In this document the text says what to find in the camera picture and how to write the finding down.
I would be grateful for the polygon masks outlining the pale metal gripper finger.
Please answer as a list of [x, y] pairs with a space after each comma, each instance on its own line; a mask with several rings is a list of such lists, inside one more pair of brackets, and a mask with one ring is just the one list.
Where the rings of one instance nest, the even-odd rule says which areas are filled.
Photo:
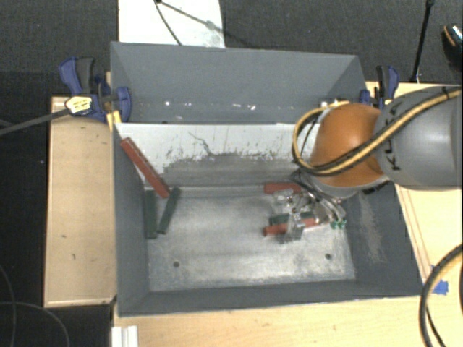
[[286, 226], [286, 232], [281, 237], [282, 244], [299, 241], [302, 238], [303, 231], [305, 230], [305, 223], [299, 213], [292, 213], [289, 215], [289, 220]]
[[307, 197], [303, 193], [278, 194], [274, 197], [273, 211], [275, 213], [299, 212], [307, 204]]

